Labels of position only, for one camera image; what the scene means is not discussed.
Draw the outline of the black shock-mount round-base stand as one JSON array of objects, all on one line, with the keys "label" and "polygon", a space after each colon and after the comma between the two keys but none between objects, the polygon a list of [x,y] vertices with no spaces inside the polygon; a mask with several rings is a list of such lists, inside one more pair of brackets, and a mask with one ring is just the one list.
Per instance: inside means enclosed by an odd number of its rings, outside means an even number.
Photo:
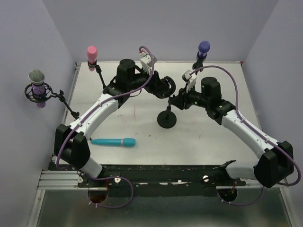
[{"label": "black shock-mount round-base stand", "polygon": [[157,123],[162,128],[170,129],[174,127],[177,122],[176,115],[171,111],[171,96],[176,90],[176,84],[169,76],[165,76],[163,79],[164,82],[169,86],[168,92],[165,93],[165,97],[168,98],[168,106],[165,111],[158,114]]}]

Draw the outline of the black round-base stand back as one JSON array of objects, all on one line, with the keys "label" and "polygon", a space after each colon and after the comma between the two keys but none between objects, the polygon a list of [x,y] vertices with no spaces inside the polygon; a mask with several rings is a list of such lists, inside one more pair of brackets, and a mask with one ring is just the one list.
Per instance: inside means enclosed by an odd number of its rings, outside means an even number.
[{"label": "black round-base stand back", "polygon": [[203,67],[203,63],[206,60],[206,56],[199,57],[199,55],[196,57],[196,62],[192,65],[192,70],[196,70],[198,68]]}]

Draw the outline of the dark purple microphone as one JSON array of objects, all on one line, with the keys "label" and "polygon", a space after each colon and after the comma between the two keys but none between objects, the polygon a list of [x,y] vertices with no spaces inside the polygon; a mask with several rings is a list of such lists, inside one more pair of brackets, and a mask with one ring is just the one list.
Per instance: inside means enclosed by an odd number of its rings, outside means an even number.
[{"label": "dark purple microphone", "polygon": [[197,59],[204,60],[210,50],[210,43],[208,41],[202,41],[198,46]]}]

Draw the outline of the teal microphone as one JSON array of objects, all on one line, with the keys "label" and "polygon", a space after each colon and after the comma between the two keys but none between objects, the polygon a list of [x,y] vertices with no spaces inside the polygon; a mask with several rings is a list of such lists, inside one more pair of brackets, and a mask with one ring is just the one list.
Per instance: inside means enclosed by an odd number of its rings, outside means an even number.
[{"label": "teal microphone", "polygon": [[115,147],[134,147],[136,140],[133,138],[123,139],[93,139],[90,140],[91,144],[100,146],[115,146]]}]

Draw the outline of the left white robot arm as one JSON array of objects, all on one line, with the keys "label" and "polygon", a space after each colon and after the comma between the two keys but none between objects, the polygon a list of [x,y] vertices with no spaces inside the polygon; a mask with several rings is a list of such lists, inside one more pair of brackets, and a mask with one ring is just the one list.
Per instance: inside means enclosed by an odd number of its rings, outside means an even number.
[{"label": "left white robot arm", "polygon": [[160,79],[154,64],[153,55],[140,59],[141,67],[131,59],[120,61],[116,76],[104,88],[95,104],[68,126],[60,124],[55,131],[54,154],[57,160],[62,159],[69,165],[89,175],[89,182],[101,186],[105,175],[103,167],[91,157],[88,140],[99,125],[112,113],[118,110],[132,93],[146,89],[149,93],[164,98],[168,83]]}]

